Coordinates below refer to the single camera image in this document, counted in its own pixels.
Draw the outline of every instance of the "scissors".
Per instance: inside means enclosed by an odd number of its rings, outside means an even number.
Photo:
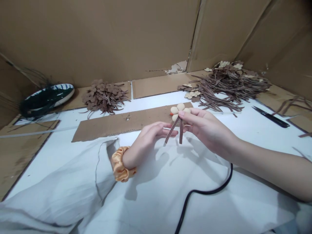
[[[260,114],[264,115],[265,117],[267,117],[269,120],[273,121],[274,123],[278,124],[279,126],[283,127],[283,128],[287,128],[290,125],[284,121],[281,121],[280,119],[276,118],[275,116],[265,112],[264,110],[261,110],[258,107],[253,106],[253,108],[258,111]]]

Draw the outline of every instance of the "scrunchie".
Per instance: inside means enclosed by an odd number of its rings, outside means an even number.
[[[128,179],[133,177],[133,175],[137,172],[136,167],[131,170],[124,167],[123,155],[129,148],[130,146],[119,147],[111,157],[111,161],[113,162],[113,174],[116,181],[127,182]]]

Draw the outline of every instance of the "cardboard sheet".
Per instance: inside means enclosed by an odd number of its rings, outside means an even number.
[[[201,1],[187,72],[233,61],[270,1]]]
[[[121,86],[121,89],[123,91],[128,90],[128,93],[126,94],[129,99],[131,99],[131,81],[126,81],[126,82],[120,82],[117,83],[118,85],[124,84],[124,86]],[[66,103],[63,105],[60,105],[56,107],[55,109],[52,110],[52,112],[60,112],[60,111],[67,111],[67,110],[73,110],[73,109],[78,109],[78,108],[84,108],[87,107],[83,102],[82,102],[82,95],[88,90],[90,87],[85,87],[85,88],[77,88],[75,89],[74,95],[69,99]]]
[[[276,111],[280,108],[285,100],[289,100],[294,96],[295,95],[291,92],[282,89],[276,85],[272,85],[270,87],[270,91],[267,93],[260,93],[257,96],[257,100],[266,105],[268,108],[272,109],[273,111]],[[302,102],[295,102],[295,104],[307,107]],[[312,113],[310,111],[300,107],[291,106],[284,116],[294,116],[287,121],[305,132],[312,132]]]
[[[188,102],[185,107],[193,107]],[[176,106],[162,106],[147,110],[128,112],[81,121],[72,142],[89,141],[99,137],[114,136],[121,133],[141,130],[144,126],[157,121],[171,123],[170,108]]]
[[[272,1],[237,56],[244,67],[312,100],[311,3]]]
[[[205,71],[198,71],[194,74],[201,75]],[[158,94],[176,92],[178,85],[187,84],[189,81],[196,80],[191,76],[193,73],[180,73],[166,76],[151,77],[132,81],[133,98],[149,97]]]
[[[59,120],[32,123],[28,125],[8,125],[0,131],[0,136],[41,132],[54,129]],[[0,199],[3,200],[18,181],[29,163],[40,150],[50,133],[42,135],[0,138]]]
[[[288,119],[288,122],[291,122],[293,125],[306,133],[312,132],[312,113],[295,116]]]
[[[36,86],[0,55],[0,129],[18,113],[19,103],[36,91]]]
[[[282,105],[284,101],[292,99],[295,96],[296,95],[292,94],[291,92],[286,91],[285,89],[282,89],[276,85],[272,85],[270,87],[270,91],[267,93],[260,93],[257,96],[257,100],[265,104],[267,107],[271,108],[272,110],[276,111],[279,109],[279,107]],[[307,107],[302,102],[295,102],[294,104]],[[295,115],[301,115],[305,113],[309,113],[309,111],[300,107],[291,106],[287,110],[287,112],[284,114],[284,116],[295,116]]]
[[[0,1],[1,52],[76,88],[165,75],[188,59],[199,2]]]

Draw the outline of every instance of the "black cord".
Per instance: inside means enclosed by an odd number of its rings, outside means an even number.
[[[180,232],[180,229],[181,229],[181,226],[182,226],[182,223],[183,223],[183,219],[184,219],[184,215],[185,215],[185,212],[186,212],[186,208],[187,208],[187,205],[188,205],[189,197],[191,196],[191,194],[192,193],[199,193],[199,194],[202,194],[202,195],[212,195],[212,194],[218,193],[221,190],[223,190],[227,186],[227,184],[230,182],[230,180],[232,178],[232,174],[233,174],[233,164],[231,163],[230,175],[229,175],[228,179],[224,182],[224,184],[221,185],[219,188],[211,190],[211,191],[200,191],[200,190],[195,190],[194,189],[194,190],[192,190],[192,191],[190,191],[188,193],[188,195],[186,196],[185,202],[184,202],[184,206],[183,206],[183,209],[182,209],[182,213],[181,213],[181,217],[180,217],[178,226],[176,227],[176,230],[175,230],[175,234],[179,234],[179,232]]]

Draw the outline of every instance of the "white plate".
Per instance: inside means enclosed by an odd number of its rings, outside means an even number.
[[[73,86],[72,84],[60,84],[60,85],[57,84],[57,85],[52,86],[52,89],[57,89],[57,88],[58,88],[58,89],[64,89],[64,90],[73,88],[73,90],[72,90],[66,97],[64,97],[64,98],[62,98],[61,100],[57,101],[57,102],[54,104],[54,106],[52,106],[51,108],[57,107],[57,106],[63,104],[64,102],[68,101],[68,100],[72,97],[72,95],[74,94],[74,92],[75,92],[74,86]],[[34,95],[36,95],[36,94],[38,94],[38,93],[40,93],[40,92],[42,92],[42,91],[44,91],[44,90],[46,90],[46,89],[42,89],[42,90],[39,90],[39,91],[33,93],[32,95],[30,95],[29,97],[27,97],[25,100],[29,99],[31,96],[34,96]]]

